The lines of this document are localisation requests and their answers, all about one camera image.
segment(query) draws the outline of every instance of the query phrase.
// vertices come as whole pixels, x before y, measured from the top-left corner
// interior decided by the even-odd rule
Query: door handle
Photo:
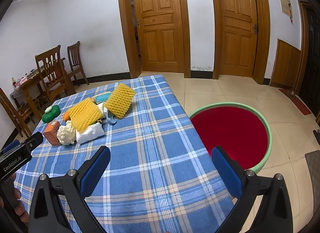
[[[253,29],[254,29],[254,34],[257,34],[258,33],[258,25],[257,24],[253,25]]]

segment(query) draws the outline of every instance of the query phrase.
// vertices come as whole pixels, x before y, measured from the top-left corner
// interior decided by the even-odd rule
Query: gray floor mat
[[[312,189],[313,189],[313,214],[320,206],[320,151],[312,151],[305,154],[308,164]]]

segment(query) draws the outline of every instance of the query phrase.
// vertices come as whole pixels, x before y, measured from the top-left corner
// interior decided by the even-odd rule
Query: blue tablecloth
[[[231,211],[230,195],[190,119],[161,75],[123,82],[136,91],[132,105],[105,136],[88,143],[51,146],[47,140],[17,171],[16,187],[30,209],[38,177],[78,169],[101,145],[111,161],[86,202],[107,232],[214,232]],[[61,114],[81,100],[118,83],[57,100]],[[36,131],[44,131],[42,121]],[[62,206],[75,232],[81,232],[64,196]]]

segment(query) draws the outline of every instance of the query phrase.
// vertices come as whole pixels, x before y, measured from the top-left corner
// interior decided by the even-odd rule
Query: metal bolt
[[[44,180],[45,178],[47,178],[47,176],[45,174],[41,174],[39,178],[40,180]]]
[[[278,180],[283,180],[283,176],[282,176],[282,174],[280,174],[280,173],[277,173],[277,174],[276,174],[276,178],[277,178]]]
[[[74,176],[76,174],[76,172],[77,172],[76,170],[71,169],[71,170],[68,171],[68,175],[69,176]]]
[[[249,176],[252,177],[254,175],[254,172],[252,170],[246,170],[245,173]]]

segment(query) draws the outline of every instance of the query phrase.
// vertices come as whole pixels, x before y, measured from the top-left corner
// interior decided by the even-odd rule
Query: orange box
[[[59,121],[52,121],[48,123],[47,127],[44,129],[43,135],[51,145],[61,145],[57,138],[57,132],[60,125]]]

